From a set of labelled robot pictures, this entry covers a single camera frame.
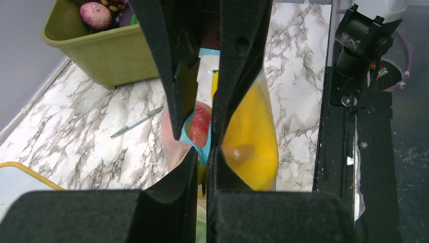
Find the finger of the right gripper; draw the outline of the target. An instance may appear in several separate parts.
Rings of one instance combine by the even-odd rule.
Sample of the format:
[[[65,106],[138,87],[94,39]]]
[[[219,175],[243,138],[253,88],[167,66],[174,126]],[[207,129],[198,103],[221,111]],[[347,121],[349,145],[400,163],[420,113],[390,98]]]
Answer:
[[[199,51],[208,1],[129,2],[165,91],[173,136],[179,140],[197,96]]]
[[[263,66],[272,1],[220,2],[220,66],[211,144],[221,145],[233,112]]]

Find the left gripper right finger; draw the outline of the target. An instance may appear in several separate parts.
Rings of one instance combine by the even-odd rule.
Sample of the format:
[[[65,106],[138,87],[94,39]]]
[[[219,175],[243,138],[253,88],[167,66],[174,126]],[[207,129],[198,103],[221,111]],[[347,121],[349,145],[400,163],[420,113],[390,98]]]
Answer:
[[[356,242],[354,222],[338,197],[318,192],[254,191],[209,154],[208,242]]]

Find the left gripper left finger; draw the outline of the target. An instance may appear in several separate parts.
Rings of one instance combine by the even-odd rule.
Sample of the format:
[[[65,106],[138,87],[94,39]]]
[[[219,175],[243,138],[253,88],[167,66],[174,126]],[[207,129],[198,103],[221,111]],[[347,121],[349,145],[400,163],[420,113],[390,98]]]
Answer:
[[[33,191],[1,222],[1,242],[195,242],[197,153],[140,190]]]

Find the clear zip top bag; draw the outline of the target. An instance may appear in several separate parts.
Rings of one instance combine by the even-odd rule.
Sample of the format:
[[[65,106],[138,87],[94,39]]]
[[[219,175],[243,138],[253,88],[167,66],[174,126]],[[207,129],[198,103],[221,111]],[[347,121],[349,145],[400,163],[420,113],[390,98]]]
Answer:
[[[189,139],[203,148],[218,86],[220,51],[201,49],[197,111]],[[231,117],[222,150],[230,168],[253,190],[275,190],[279,152],[267,78],[260,71]]]

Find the pink peach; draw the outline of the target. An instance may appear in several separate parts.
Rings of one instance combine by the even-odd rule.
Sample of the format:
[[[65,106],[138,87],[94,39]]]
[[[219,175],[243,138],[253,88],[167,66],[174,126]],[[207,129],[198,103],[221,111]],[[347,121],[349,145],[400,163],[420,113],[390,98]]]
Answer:
[[[208,140],[208,130],[211,122],[212,109],[207,104],[197,101],[196,112],[193,116],[189,139],[199,148],[203,148]],[[191,145],[182,143],[173,137],[173,131],[168,108],[163,108],[161,115],[161,140],[167,170],[171,172],[182,161]]]

